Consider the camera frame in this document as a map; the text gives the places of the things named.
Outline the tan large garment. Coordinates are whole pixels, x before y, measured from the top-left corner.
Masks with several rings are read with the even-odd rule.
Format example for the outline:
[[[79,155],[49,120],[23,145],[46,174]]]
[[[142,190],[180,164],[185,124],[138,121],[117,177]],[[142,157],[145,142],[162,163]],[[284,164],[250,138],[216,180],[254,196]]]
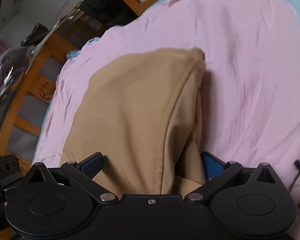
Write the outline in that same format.
[[[94,181],[117,194],[186,195],[206,180],[200,158],[203,51],[158,49],[98,70],[75,113],[61,162],[105,156]]]

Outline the clear plastic bag with clothes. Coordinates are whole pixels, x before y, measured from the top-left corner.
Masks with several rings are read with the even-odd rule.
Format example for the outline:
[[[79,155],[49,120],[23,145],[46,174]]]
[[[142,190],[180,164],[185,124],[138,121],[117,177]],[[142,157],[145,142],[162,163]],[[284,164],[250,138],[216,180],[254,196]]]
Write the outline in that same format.
[[[35,46],[27,46],[11,48],[0,55],[0,129],[35,52]]]

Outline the wooden side desk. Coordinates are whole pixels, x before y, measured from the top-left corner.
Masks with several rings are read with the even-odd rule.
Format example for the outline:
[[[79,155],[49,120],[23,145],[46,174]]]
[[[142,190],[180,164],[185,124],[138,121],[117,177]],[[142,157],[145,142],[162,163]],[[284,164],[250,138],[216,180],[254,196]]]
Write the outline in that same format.
[[[81,49],[88,40],[99,35],[101,28],[100,22],[76,8],[35,46],[29,70],[0,129],[0,157],[15,154],[21,160],[33,159],[66,54]]]

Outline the pink bed sheet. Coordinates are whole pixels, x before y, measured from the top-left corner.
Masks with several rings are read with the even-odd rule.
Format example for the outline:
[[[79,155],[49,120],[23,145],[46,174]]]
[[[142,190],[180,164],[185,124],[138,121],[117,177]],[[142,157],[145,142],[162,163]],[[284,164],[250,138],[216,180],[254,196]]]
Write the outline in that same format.
[[[159,48],[203,50],[207,118],[200,148],[243,165],[270,163],[299,206],[300,18],[285,0],[166,0],[112,27],[69,59],[56,82],[34,161],[56,167],[92,75]]]

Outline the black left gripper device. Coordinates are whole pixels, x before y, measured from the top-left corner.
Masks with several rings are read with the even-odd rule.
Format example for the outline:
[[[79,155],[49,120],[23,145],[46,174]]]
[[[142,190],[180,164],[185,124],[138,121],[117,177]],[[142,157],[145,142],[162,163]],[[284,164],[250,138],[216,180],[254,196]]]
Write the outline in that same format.
[[[17,187],[22,178],[18,158],[14,154],[0,157],[0,203],[6,201],[6,192]]]

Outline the dark brown bag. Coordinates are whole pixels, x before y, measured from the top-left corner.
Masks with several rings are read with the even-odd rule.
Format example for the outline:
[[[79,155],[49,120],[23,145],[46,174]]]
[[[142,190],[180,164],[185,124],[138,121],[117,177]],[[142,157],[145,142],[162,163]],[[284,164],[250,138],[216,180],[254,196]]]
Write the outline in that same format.
[[[23,41],[21,41],[21,46],[36,46],[42,42],[49,32],[50,30],[47,29],[47,27],[41,23],[36,23],[32,32]]]

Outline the black jacket on bedframe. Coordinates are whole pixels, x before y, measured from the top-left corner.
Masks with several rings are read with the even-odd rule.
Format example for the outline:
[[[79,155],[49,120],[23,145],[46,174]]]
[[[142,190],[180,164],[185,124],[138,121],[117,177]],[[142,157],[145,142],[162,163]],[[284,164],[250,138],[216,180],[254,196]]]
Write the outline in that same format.
[[[127,25],[138,18],[123,0],[83,0],[79,8],[109,27]]]

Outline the wall calendar poster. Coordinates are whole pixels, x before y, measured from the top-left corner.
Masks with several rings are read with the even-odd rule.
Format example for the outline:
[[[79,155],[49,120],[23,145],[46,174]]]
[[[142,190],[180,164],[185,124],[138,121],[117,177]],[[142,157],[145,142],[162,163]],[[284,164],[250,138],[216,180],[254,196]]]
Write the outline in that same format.
[[[83,0],[68,0],[62,7],[62,9],[59,11],[58,15],[55,18],[55,21],[53,22],[53,25],[56,25],[62,18],[64,18],[76,8],[78,8],[79,4],[82,1]]]

